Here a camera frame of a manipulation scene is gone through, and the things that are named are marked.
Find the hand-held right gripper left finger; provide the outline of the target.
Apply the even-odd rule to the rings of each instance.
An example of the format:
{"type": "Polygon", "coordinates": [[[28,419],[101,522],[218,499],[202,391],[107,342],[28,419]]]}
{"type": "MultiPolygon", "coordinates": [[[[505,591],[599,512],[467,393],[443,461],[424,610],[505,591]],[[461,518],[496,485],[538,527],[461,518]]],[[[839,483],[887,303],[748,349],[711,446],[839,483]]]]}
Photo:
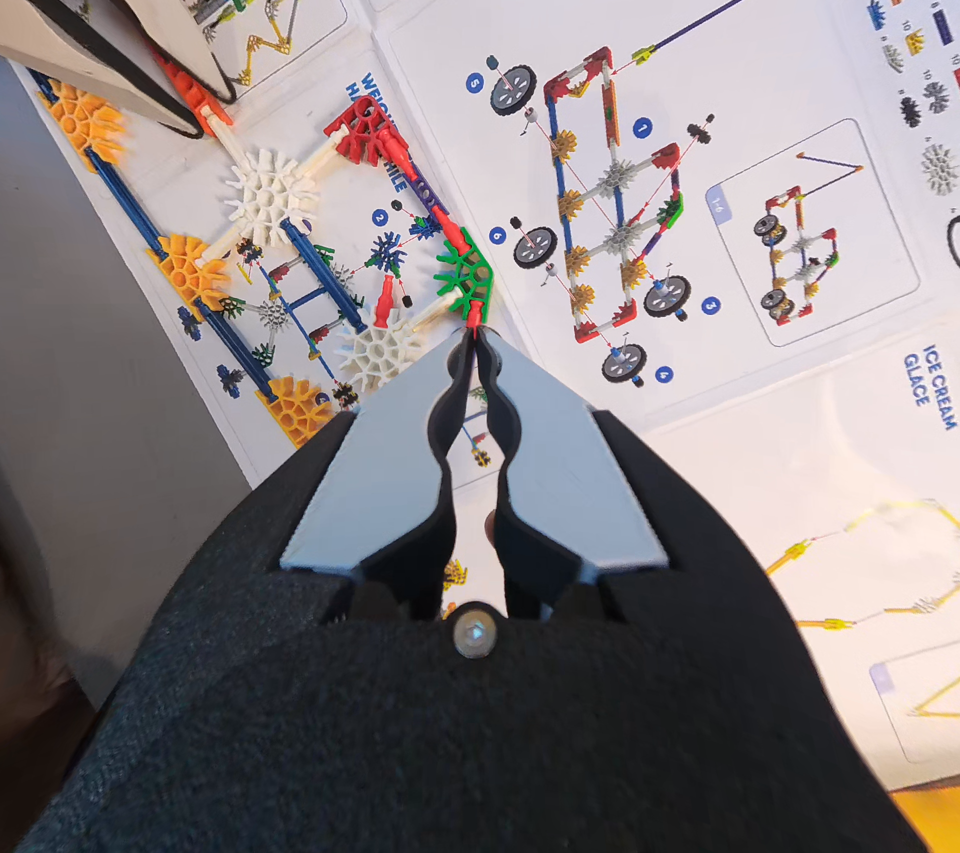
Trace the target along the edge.
{"type": "Polygon", "coordinates": [[[381,387],[354,415],[281,556],[398,603],[434,609],[456,538],[448,454],[461,434],[474,333],[460,332],[381,387]]]}

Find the yellow plastic bin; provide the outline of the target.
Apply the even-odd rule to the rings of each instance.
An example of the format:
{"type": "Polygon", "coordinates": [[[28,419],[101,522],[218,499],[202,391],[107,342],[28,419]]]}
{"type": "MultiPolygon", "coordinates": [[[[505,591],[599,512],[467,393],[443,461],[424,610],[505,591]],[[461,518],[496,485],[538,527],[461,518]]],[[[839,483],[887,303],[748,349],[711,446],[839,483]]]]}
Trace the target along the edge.
{"type": "Polygon", "coordinates": [[[898,809],[930,852],[959,852],[959,787],[897,790],[898,809]]]}

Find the toy building instruction sheet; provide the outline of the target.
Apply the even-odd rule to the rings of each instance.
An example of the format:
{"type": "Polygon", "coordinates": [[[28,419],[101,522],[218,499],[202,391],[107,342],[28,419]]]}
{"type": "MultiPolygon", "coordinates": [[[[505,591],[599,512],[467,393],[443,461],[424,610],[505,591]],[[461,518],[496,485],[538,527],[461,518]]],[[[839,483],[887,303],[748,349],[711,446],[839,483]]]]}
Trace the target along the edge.
{"type": "MultiPolygon", "coordinates": [[[[246,151],[305,161],[381,102],[486,322],[726,514],[889,787],[957,777],[958,0],[182,1],[246,151]]],[[[257,485],[296,446],[15,63],[257,485]]],[[[228,152],[106,101],[153,223],[217,240],[228,152]]],[[[421,209],[338,157],[311,237],[359,268],[421,209]]]]}

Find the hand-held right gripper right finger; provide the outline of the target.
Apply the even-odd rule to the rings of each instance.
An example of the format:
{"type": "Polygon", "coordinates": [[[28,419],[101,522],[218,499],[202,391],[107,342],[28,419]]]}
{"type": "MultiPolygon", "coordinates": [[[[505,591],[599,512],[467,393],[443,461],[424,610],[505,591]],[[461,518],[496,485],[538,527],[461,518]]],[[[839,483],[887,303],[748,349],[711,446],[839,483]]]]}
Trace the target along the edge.
{"type": "Polygon", "coordinates": [[[478,336],[477,367],[504,455],[494,545],[507,578],[554,607],[574,583],[666,568],[591,405],[498,335],[478,336]]]}

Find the colourful rod connector toy model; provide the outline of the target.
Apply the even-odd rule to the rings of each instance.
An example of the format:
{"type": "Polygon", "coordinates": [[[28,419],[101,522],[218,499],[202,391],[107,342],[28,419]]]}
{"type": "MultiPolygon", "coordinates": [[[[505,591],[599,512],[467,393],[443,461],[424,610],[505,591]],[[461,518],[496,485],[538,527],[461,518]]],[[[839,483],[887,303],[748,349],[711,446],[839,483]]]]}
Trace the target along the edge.
{"type": "Polygon", "coordinates": [[[212,95],[158,57],[176,91],[232,160],[231,211],[217,239],[163,235],[116,163],[122,115],[105,99],[30,69],[37,95],[91,174],[145,242],[177,299],[178,322],[193,342],[211,332],[231,364],[216,368],[222,391],[256,398],[296,447],[339,412],[412,366],[423,331],[451,315],[474,330],[486,322],[494,272],[414,162],[381,101],[354,98],[324,128],[306,160],[247,151],[212,95]],[[409,188],[408,234],[378,235],[359,267],[311,236],[321,174],[338,157],[383,166],[409,188]]]}

